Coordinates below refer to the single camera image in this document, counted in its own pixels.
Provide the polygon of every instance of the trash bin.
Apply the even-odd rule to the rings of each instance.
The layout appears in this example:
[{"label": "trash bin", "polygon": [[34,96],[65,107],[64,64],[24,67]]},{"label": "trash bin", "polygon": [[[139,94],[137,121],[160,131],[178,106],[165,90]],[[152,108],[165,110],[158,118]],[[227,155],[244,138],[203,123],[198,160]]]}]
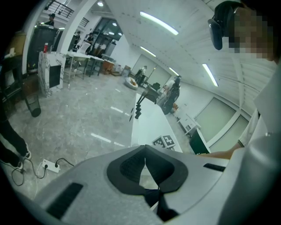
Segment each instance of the trash bin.
[{"label": "trash bin", "polygon": [[27,97],[28,109],[33,117],[37,117],[41,114],[41,108],[39,104],[38,95],[33,94]]}]

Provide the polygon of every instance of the black pants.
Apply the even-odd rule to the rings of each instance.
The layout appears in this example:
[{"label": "black pants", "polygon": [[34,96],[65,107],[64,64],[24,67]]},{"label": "black pants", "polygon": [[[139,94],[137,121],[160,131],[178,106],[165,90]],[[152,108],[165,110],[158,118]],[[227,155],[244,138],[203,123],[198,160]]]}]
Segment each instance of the black pants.
[{"label": "black pants", "polygon": [[[0,134],[2,134],[22,156],[27,154],[25,141],[14,131],[5,115],[2,99],[0,99]],[[0,160],[5,163],[10,163],[14,167],[18,166],[19,163],[19,157],[11,150],[7,149],[2,142],[0,142]]]}]

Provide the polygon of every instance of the cardboard box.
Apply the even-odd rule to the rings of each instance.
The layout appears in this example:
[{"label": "cardboard box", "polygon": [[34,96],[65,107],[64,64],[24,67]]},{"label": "cardboard box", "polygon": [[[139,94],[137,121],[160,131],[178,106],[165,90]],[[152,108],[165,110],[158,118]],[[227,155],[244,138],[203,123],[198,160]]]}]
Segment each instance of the cardboard box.
[{"label": "cardboard box", "polygon": [[17,32],[13,36],[10,44],[6,49],[6,54],[10,53],[10,49],[14,47],[15,56],[22,55],[23,47],[25,45],[26,34],[23,32]]}]

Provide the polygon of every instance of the white sleeve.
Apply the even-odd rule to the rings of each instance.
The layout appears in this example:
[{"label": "white sleeve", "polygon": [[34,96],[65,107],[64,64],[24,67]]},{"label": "white sleeve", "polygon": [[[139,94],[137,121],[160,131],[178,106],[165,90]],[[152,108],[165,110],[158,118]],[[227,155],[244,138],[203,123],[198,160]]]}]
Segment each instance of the white sleeve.
[{"label": "white sleeve", "polygon": [[246,147],[249,143],[249,141],[251,140],[251,137],[255,131],[255,128],[258,124],[259,121],[259,113],[258,110],[256,109],[250,119],[250,122],[248,123],[246,129],[244,130],[244,132],[242,133],[242,135],[240,136],[240,138],[238,139],[238,141],[244,146]]}]

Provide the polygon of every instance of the marble floor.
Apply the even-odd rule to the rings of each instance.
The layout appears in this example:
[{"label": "marble floor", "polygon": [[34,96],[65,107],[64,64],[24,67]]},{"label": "marble floor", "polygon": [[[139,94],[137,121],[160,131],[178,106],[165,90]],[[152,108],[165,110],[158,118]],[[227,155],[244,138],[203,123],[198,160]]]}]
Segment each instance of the marble floor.
[{"label": "marble floor", "polygon": [[[128,120],[129,105],[137,91],[127,88],[123,77],[112,75],[76,76],[70,84],[64,83],[62,91],[40,98],[42,112],[33,118],[26,105],[20,102],[16,112],[9,121],[15,131],[28,143],[32,152],[32,162],[37,175],[42,176],[44,168],[40,165],[43,159],[55,162],[65,158],[77,164],[91,157],[113,152],[129,145],[129,138],[124,121]],[[176,118],[167,115],[175,136],[184,153],[192,153],[189,140],[184,135]],[[30,199],[53,179],[66,172],[70,165],[59,162],[59,174],[46,170],[43,179],[36,179],[30,162],[25,162],[24,184],[17,187],[11,180],[12,169],[3,166],[13,187]],[[21,183],[22,175],[14,173],[14,179]],[[157,188],[148,170],[144,169],[141,185],[145,188]]]}]

